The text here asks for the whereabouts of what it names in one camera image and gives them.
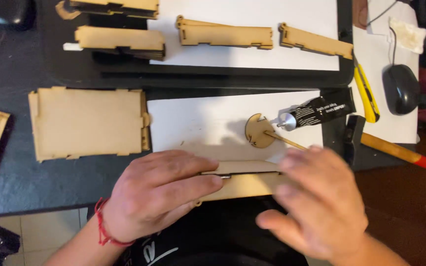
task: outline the black table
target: black table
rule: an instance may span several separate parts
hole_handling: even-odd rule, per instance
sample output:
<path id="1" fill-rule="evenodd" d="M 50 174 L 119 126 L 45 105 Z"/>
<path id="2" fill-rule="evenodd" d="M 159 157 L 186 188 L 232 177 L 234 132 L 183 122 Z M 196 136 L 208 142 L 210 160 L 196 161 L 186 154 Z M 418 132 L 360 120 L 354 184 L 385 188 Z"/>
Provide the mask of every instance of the black table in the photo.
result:
<path id="1" fill-rule="evenodd" d="M 39 87 L 60 85 L 47 75 L 42 55 L 37 29 L 12 32 L 0 27 L 0 111 L 11 114 L 0 143 L 0 216 L 80 208 L 94 203 L 99 197 L 110 195 L 131 160 L 147 154 L 36 162 L 27 94 Z M 148 90 L 147 97 L 153 100 L 251 93 L 263 91 L 158 88 Z M 344 123 L 344 119 L 337 119 L 323 126 L 324 143 L 340 153 Z M 371 149 L 358 162 L 357 168 L 401 163 Z"/>

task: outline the glue tube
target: glue tube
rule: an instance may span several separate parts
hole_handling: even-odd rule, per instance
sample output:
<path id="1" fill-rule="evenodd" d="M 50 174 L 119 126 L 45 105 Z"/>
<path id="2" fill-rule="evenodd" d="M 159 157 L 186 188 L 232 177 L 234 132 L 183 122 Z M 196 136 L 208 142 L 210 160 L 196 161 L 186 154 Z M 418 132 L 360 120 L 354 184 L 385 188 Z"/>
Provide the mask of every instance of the glue tube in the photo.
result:
<path id="1" fill-rule="evenodd" d="M 293 106 L 287 112 L 279 115 L 277 124 L 287 131 L 306 125 L 316 125 L 329 122 L 356 112 L 351 89 L 328 93 L 310 101 Z"/>

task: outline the computer mouse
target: computer mouse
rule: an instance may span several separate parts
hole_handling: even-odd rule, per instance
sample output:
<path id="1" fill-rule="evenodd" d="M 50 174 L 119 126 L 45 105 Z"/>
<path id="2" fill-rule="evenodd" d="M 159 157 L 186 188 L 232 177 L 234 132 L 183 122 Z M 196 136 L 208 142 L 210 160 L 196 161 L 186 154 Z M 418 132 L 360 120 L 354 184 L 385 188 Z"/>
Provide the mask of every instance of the computer mouse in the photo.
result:
<path id="1" fill-rule="evenodd" d="M 418 105 L 420 84 L 406 65 L 392 65 L 382 74 L 387 107 L 394 115 L 406 115 Z"/>

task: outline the hammer head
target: hammer head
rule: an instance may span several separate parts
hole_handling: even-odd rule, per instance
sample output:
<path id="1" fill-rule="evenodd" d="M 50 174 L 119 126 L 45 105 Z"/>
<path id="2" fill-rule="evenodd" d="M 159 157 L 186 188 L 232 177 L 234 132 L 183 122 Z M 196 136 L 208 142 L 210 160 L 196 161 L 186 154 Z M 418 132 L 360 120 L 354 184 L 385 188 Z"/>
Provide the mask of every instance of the hammer head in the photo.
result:
<path id="1" fill-rule="evenodd" d="M 361 144 L 361 137 L 363 136 L 364 124 L 366 118 L 362 116 L 349 116 L 348 124 L 345 131 L 345 160 L 350 165 L 355 164 L 355 156 Z"/>

